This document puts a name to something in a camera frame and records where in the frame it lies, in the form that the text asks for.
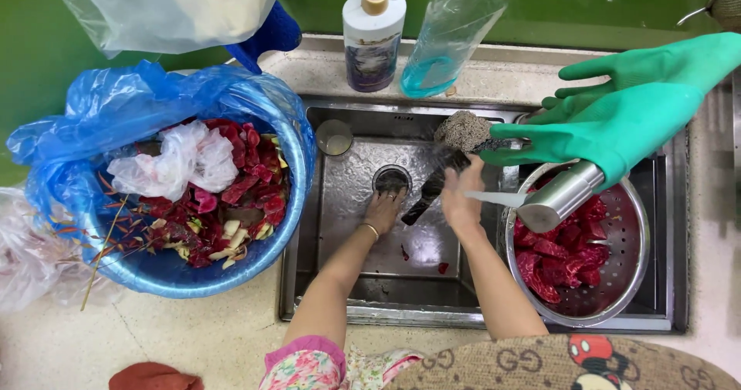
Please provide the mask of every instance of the stainless steel faucet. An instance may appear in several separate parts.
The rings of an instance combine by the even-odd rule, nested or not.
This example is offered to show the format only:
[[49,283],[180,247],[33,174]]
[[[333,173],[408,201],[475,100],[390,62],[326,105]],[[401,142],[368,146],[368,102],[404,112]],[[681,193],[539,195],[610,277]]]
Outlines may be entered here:
[[532,232],[551,231],[592,197],[593,189],[603,182],[605,174],[597,165],[579,160],[528,195],[517,209],[517,216]]

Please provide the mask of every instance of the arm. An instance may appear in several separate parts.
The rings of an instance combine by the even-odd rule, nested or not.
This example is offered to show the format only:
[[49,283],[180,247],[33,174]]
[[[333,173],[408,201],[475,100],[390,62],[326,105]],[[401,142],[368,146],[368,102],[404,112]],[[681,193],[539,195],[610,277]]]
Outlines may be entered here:
[[365,256],[376,241],[376,232],[389,232],[396,221],[406,190],[398,196],[374,192],[363,225],[337,249],[309,285],[283,338],[283,345],[306,335],[320,335],[345,347],[347,298],[360,275]]
[[445,171],[442,210],[468,256],[489,335],[492,339],[547,335],[548,329],[535,308],[486,238],[481,226],[481,202],[463,196],[464,191],[484,189],[484,162],[475,156],[469,158],[471,166],[460,177],[452,169]]

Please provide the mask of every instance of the rubber glove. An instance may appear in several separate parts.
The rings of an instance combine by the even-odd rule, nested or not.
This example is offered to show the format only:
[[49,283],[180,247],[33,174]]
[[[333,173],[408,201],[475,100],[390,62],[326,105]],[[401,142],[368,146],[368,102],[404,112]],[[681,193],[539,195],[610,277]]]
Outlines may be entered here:
[[588,159],[605,173],[599,192],[681,130],[705,94],[739,64],[741,35],[734,33],[572,64],[561,69],[561,79],[611,80],[559,89],[555,98],[543,100],[548,111],[526,125],[493,125],[493,138],[527,137],[532,145],[483,151],[481,158],[499,166]]

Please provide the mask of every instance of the kitchen sink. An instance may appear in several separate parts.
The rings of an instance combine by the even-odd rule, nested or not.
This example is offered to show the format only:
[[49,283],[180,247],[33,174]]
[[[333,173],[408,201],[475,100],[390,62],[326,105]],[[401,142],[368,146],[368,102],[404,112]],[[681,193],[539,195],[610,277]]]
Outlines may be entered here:
[[[327,120],[350,126],[353,141],[339,156],[321,154],[301,222],[283,258],[281,319],[290,320],[310,281],[362,222],[377,179],[393,171],[410,192],[401,214],[420,199],[421,187],[456,153],[433,142],[448,116],[468,110],[495,123],[534,108],[448,102],[303,97],[314,129]],[[686,155],[684,132],[631,172],[649,216],[648,272],[631,304],[595,331],[682,333],[687,325]],[[482,174],[487,191],[515,192],[534,165],[495,167]],[[485,203],[482,226],[499,253],[504,207]],[[440,200],[412,225],[397,221],[370,250],[347,300],[350,323],[485,328],[465,252],[445,222]],[[551,331],[563,331],[548,322]]]

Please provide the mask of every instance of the pink sleeve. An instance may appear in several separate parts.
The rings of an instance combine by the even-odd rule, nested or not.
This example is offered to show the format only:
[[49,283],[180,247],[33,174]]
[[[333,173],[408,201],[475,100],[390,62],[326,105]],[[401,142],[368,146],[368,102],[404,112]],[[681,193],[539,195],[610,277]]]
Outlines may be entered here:
[[345,379],[345,352],[343,352],[342,348],[338,347],[336,343],[333,343],[327,338],[320,337],[319,335],[307,335],[305,337],[296,338],[283,348],[265,355],[265,373],[267,374],[270,372],[270,370],[285,357],[299,351],[307,350],[320,351],[329,355],[332,361],[339,367],[340,383]]

